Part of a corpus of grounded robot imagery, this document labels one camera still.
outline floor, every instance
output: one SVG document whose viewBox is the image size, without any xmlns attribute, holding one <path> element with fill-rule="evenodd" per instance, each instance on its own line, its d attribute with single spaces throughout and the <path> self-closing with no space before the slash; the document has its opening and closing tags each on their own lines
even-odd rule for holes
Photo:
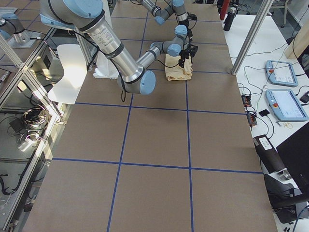
<svg viewBox="0 0 309 232">
<path fill-rule="evenodd" d="M 217 9 L 188 10 L 193 79 L 168 82 L 155 62 L 154 92 L 121 102 L 116 81 L 89 74 L 24 232 L 276 231 Z M 176 20 L 119 2 L 112 23 L 138 58 Z"/>
<path fill-rule="evenodd" d="M 247 6 L 249 6 L 249 11 L 252 15 L 256 14 L 260 4 L 262 3 L 262 1 L 256 1 L 256 0 L 240 0 L 239 1 L 242 4 L 246 4 Z M 243 12 L 240 12 L 240 14 L 246 14 L 247 13 L 247 8 L 244 6 L 242 7 L 242 9 L 244 10 Z M 282 24 L 283 24 L 283 17 L 284 17 L 284 12 L 283 9 L 270 9 L 270 12 L 274 12 L 274 14 L 272 15 L 273 20 L 275 21 L 275 23 L 277 24 L 280 32 L 282 33 L 282 35 L 284 36 L 285 39 L 288 39 L 292 36 L 292 32 L 294 31 L 294 35 L 295 35 L 295 29 L 296 31 L 299 30 L 298 24 L 295 21 L 295 19 L 291 16 L 291 14 L 288 12 L 287 14 L 287 22 L 285 24 L 284 28 L 281 28 Z"/>
</svg>

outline yellow cloth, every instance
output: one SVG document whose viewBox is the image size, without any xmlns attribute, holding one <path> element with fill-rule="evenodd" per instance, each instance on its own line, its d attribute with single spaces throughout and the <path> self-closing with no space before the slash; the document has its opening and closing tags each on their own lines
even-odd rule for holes
<svg viewBox="0 0 309 232">
<path fill-rule="evenodd" d="M 180 56 L 171 57 L 170 55 L 166 54 L 165 56 L 165 65 L 166 66 L 174 66 L 178 63 Z M 185 60 L 184 68 L 180 66 L 176 66 L 174 68 L 165 67 L 165 75 L 168 81 L 184 81 L 184 80 L 191 80 L 192 76 L 192 63 L 191 58 Z"/>
</svg>

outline blue tape line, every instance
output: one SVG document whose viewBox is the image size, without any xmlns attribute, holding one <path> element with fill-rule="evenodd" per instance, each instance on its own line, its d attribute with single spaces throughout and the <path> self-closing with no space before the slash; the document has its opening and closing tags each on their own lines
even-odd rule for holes
<svg viewBox="0 0 309 232">
<path fill-rule="evenodd" d="M 86 163 L 106 163 L 106 164 L 119 164 L 119 162 L 104 161 L 104 160 L 93 160 L 93 159 L 71 159 L 71 158 L 53 158 L 53 160 L 60 161 L 75 161 L 75 162 L 86 162 Z"/>
<path fill-rule="evenodd" d="M 153 69 L 149 68 L 149 70 L 155 70 L 155 71 L 165 71 L 164 69 Z M 193 73 L 219 73 L 219 74 L 229 74 L 228 72 L 213 72 L 213 71 L 192 71 Z"/>
<path fill-rule="evenodd" d="M 87 102 L 76 102 L 77 105 L 98 105 L 98 106 L 111 106 L 111 107 L 125 107 L 129 108 L 129 105 L 112 105 L 112 104 L 100 104 L 100 103 L 87 103 Z"/>
<path fill-rule="evenodd" d="M 227 170 L 227 169 L 216 169 L 216 168 L 191 168 L 191 169 L 200 171 L 223 172 L 223 173 L 263 174 L 262 172 L 255 172 L 255 171 Z"/>
<path fill-rule="evenodd" d="M 219 73 L 219 74 L 229 74 L 228 72 L 214 72 L 214 71 L 192 71 L 193 73 Z"/>
<path fill-rule="evenodd" d="M 127 162 L 122 162 L 121 164 L 122 165 L 128 165 L 128 166 L 141 166 L 141 167 L 154 167 L 154 168 L 189 169 L 188 167 L 182 167 L 182 166 L 169 166 L 169 165 L 146 164 L 146 163 L 127 163 Z"/>
<path fill-rule="evenodd" d="M 129 108 L 127 105 L 112 105 L 112 104 L 99 104 L 99 103 L 87 103 L 87 102 L 76 102 L 78 105 L 98 105 L 98 106 L 110 106 L 110 107 L 124 107 Z M 185 109 L 169 109 L 169 108 L 155 108 L 155 107 L 146 107 L 146 106 L 131 106 L 131 108 L 136 109 L 150 109 L 150 110 L 171 110 L 171 111 L 183 111 Z M 245 113 L 235 113 L 235 112 L 221 112 L 221 111 L 208 111 L 208 110 L 188 110 L 189 112 L 198 112 L 198 113 L 211 113 L 211 114 L 227 114 L 227 115 L 246 115 Z"/>
<path fill-rule="evenodd" d="M 27 29 L 32 25 L 33 22 L 37 22 L 36 19 L 39 17 L 40 15 L 36 16 L 35 19 L 29 24 L 29 26 L 27 27 Z"/>
<path fill-rule="evenodd" d="M 186 111 L 186 110 L 182 110 L 182 109 L 154 108 L 154 107 L 144 107 L 144 106 L 132 106 L 132 108 L 136 108 L 136 109 L 150 109 L 150 110 Z"/>
<path fill-rule="evenodd" d="M 111 18 L 126 18 L 126 19 L 146 19 L 146 20 L 154 20 L 154 18 L 120 17 L 120 16 L 111 16 Z M 176 20 L 176 19 L 167 19 L 166 21 L 177 21 L 177 20 Z M 203 22 L 203 23 L 221 23 L 221 21 L 211 21 L 211 20 L 198 20 L 198 22 Z"/>
<path fill-rule="evenodd" d="M 107 229 L 106 229 L 107 232 L 110 231 L 110 226 L 111 226 L 112 211 L 113 211 L 113 207 L 114 207 L 114 203 L 115 203 L 118 180 L 119 180 L 119 175 L 120 175 L 121 162 L 122 162 L 122 157 L 123 157 L 123 154 L 124 154 L 124 149 L 125 149 L 125 144 L 126 144 L 126 133 L 127 133 L 127 129 L 128 129 L 128 126 L 129 126 L 132 102 L 133 102 L 133 94 L 131 96 L 130 108 L 129 108 L 129 112 L 127 114 L 126 129 L 125 129 L 125 134 L 124 134 L 124 140 L 123 140 L 122 147 L 121 147 L 121 154 L 120 154 L 120 159 L 119 159 L 119 164 L 118 164 L 118 170 L 117 170 L 114 192 L 113 192 L 113 195 L 112 195 L 112 204 L 111 204 L 110 215 L 109 215 Z"/>
<path fill-rule="evenodd" d="M 5 7 L 7 7 L 8 5 L 10 5 L 10 4 L 12 3 L 12 1 L 14 1 L 14 0 L 11 0 L 8 4 L 6 4 Z"/>
<path fill-rule="evenodd" d="M 185 96 L 186 96 L 186 107 L 187 107 L 186 111 L 187 111 L 187 135 L 188 135 L 188 158 L 189 158 L 191 232 L 194 232 L 192 171 L 191 171 L 191 146 L 190 146 L 190 122 L 189 122 L 189 97 L 188 97 L 188 84 L 187 84 L 187 81 L 185 81 Z"/>
<path fill-rule="evenodd" d="M 173 166 L 173 165 L 160 165 L 160 164 L 147 164 L 147 163 L 129 163 L 129 162 L 115 162 L 105 160 L 94 160 L 94 159 L 72 159 L 72 158 L 59 158 L 55 157 L 53 160 L 58 161 L 72 161 L 72 162 L 85 162 L 85 163 L 105 163 L 105 164 L 116 164 L 116 165 L 127 165 L 127 166 L 141 166 L 141 167 L 154 167 L 154 168 L 170 168 L 170 169 L 187 169 L 189 167 Z M 191 167 L 191 170 L 199 171 L 210 171 L 210 172 L 222 172 L 222 173 L 247 173 L 247 174 L 263 174 L 262 172 L 256 171 L 241 171 L 241 170 L 229 170 L 229 169 L 215 169 L 215 168 L 198 168 Z"/>
<path fill-rule="evenodd" d="M 212 114 L 226 114 L 226 115 L 246 115 L 245 113 L 221 112 L 221 111 L 207 111 L 207 110 L 189 110 L 190 112 L 212 113 Z"/>
<path fill-rule="evenodd" d="M 25 8 L 26 8 L 27 6 L 29 6 L 30 3 L 31 3 L 31 1 L 29 1 L 28 4 L 27 4 L 23 9 L 21 9 L 21 11 L 18 12 L 16 15 L 19 15 L 20 13 L 22 13 L 22 11 L 25 10 Z"/>
<path fill-rule="evenodd" d="M 158 42 L 157 40 L 138 40 L 138 39 L 126 39 L 126 38 L 120 38 L 120 40 L 125 40 L 125 41 Z M 204 43 L 204 42 L 194 42 L 194 43 L 195 43 L 195 44 L 227 45 L 226 43 Z"/>
</svg>

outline white chair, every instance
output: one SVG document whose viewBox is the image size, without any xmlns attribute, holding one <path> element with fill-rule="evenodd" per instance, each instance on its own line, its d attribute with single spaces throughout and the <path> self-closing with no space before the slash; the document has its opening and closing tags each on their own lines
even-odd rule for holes
<svg viewBox="0 0 309 232">
<path fill-rule="evenodd" d="M 283 19 L 283 24 L 281 25 L 281 28 L 285 27 L 286 24 L 286 15 L 288 12 L 288 4 L 291 2 L 291 0 L 275 0 L 272 5 L 271 8 L 272 9 L 284 9 L 284 19 Z"/>
</svg>

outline table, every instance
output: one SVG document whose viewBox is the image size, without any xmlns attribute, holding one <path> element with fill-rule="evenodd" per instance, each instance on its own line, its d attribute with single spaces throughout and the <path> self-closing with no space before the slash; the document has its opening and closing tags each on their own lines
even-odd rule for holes
<svg viewBox="0 0 309 232">
<path fill-rule="evenodd" d="M 234 57 L 238 55 L 240 48 L 245 40 L 245 37 L 250 29 L 250 26 L 254 18 L 255 16 L 253 15 L 237 15 L 233 21 L 230 31 L 225 31 L 225 38 L 227 41 L 227 45 L 229 47 L 230 55 L 232 57 L 232 62 L 236 60 Z M 296 63 L 297 60 L 290 60 L 285 57 L 283 52 L 286 47 L 287 47 L 286 41 L 281 35 L 275 22 L 270 16 L 267 16 L 256 38 L 254 39 L 254 42 L 248 52 L 248 55 L 251 55 L 253 53 L 263 53 L 263 52 L 271 52 L 271 53 L 263 53 L 263 54 L 247 56 L 239 72 L 237 73 L 238 83 L 244 84 L 244 86 L 249 88 L 252 93 L 260 93 L 261 91 L 258 88 L 253 87 L 248 84 L 246 75 L 244 73 L 244 67 L 251 66 L 254 68 L 258 68 L 258 69 L 264 68 L 267 60 L 287 61 L 287 62 L 291 62 L 292 64 Z M 296 74 L 304 73 L 303 69 L 298 63 L 294 64 L 293 68 Z M 264 69 L 255 70 L 252 68 L 246 68 L 246 74 L 248 76 L 250 83 L 260 88 L 263 88 L 263 85 L 266 84 L 267 76 L 265 74 Z M 301 86 L 309 85 L 309 79 L 306 75 L 298 76 L 297 80 L 298 80 L 298 87 L 278 86 L 278 85 L 273 85 L 270 82 L 267 82 L 267 87 L 269 89 L 292 89 L 294 93 L 296 94 Z M 300 98 L 300 96 L 302 96 L 306 91 L 308 91 L 307 88 L 305 87 L 302 88 L 298 98 Z M 266 101 L 265 92 L 263 92 L 260 101 L 259 101 L 259 97 L 260 97 L 259 95 L 252 95 L 252 99 L 251 99 L 252 106 L 256 109 L 257 112 L 264 110 L 264 109 L 268 109 L 270 111 L 270 114 L 268 116 L 274 125 L 274 135 L 270 139 L 270 141 L 274 145 L 274 147 L 277 147 L 285 139 L 287 139 L 290 135 L 292 135 L 294 132 L 296 132 L 298 129 L 300 129 L 303 125 L 307 123 L 307 122 L 290 122 L 290 124 L 292 125 L 292 128 L 285 126 L 283 122 L 276 123 L 276 121 L 278 120 L 275 118 L 272 110 L 270 109 L 268 105 L 268 102 Z M 304 109 L 306 113 L 309 114 L 309 107 L 304 106 Z M 272 133 L 272 125 L 268 118 L 263 117 L 263 120 L 269 126 L 270 132 L 268 136 L 270 136 Z M 267 132 L 267 127 L 261 120 L 257 119 L 257 123 L 258 123 L 258 126 L 255 126 L 252 129 L 252 137 L 266 134 Z M 278 175 L 272 174 L 271 176 L 279 180 Z M 296 186 L 293 180 L 285 181 L 284 183 L 285 184 L 292 183 L 294 184 L 294 186 Z M 275 216 L 275 219 L 276 219 L 278 231 L 283 230 L 286 226 L 291 227 L 288 224 L 281 224 L 277 216 Z M 308 226 L 309 226 L 309 219 L 301 220 L 297 224 L 296 231 L 297 232 L 307 231 Z"/>
<path fill-rule="evenodd" d="M 168 82 L 155 62 L 154 92 L 121 102 L 89 73 L 24 232 L 276 231 L 217 8 L 187 10 L 193 79 Z M 176 26 L 124 1 L 112 23 L 135 59 Z"/>
</svg>

